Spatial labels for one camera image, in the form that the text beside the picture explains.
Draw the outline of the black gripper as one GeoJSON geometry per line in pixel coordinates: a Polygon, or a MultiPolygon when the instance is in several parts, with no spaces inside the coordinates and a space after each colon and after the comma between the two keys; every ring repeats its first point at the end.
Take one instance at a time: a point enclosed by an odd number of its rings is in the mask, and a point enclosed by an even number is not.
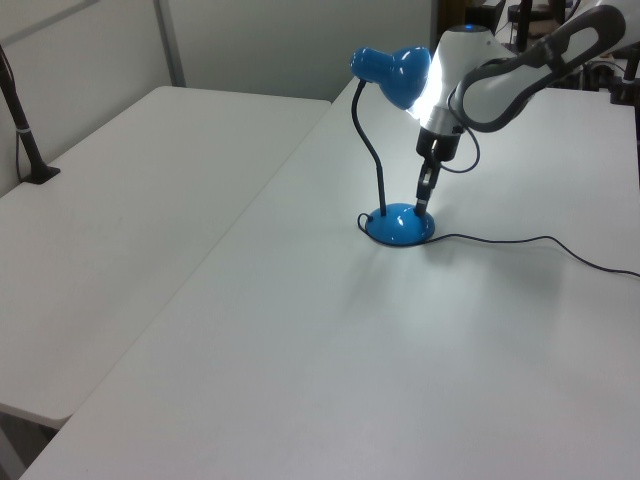
{"type": "Polygon", "coordinates": [[[423,158],[427,167],[423,167],[417,184],[415,214],[425,215],[431,193],[436,188],[441,163],[455,158],[459,134],[434,133],[422,127],[419,132],[416,152],[423,158]]]}

